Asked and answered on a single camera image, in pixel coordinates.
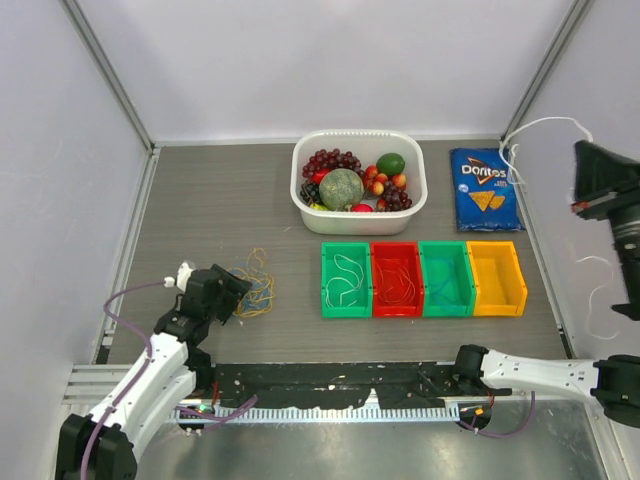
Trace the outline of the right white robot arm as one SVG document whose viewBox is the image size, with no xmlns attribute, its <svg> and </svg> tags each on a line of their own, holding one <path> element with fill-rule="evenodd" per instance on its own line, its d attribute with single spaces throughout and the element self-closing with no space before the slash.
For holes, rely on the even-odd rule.
<svg viewBox="0 0 640 480">
<path fill-rule="evenodd" d="M 586 220 L 607 220 L 614 239 L 628 301 L 611 309 L 639 319 L 639 162 L 591 140 L 574 144 L 576 179 L 572 212 Z M 619 424 L 639 426 L 639 358 L 542 360 L 468 344 L 460 347 L 451 371 L 465 395 L 500 389 L 543 392 L 599 404 Z"/>
</svg>

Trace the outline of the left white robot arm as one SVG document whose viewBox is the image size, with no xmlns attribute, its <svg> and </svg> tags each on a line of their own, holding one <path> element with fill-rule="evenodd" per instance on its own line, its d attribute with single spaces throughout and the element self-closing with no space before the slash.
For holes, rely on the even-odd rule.
<svg viewBox="0 0 640 480">
<path fill-rule="evenodd" d="M 184 262 L 157 286 L 178 289 L 119 383 L 87 414 L 71 414 L 58 439 L 57 479 L 133 479 L 160 427 L 187 396 L 205 397 L 215 369 L 200 349 L 212 322 L 226 323 L 252 284 L 221 266 Z"/>
</svg>

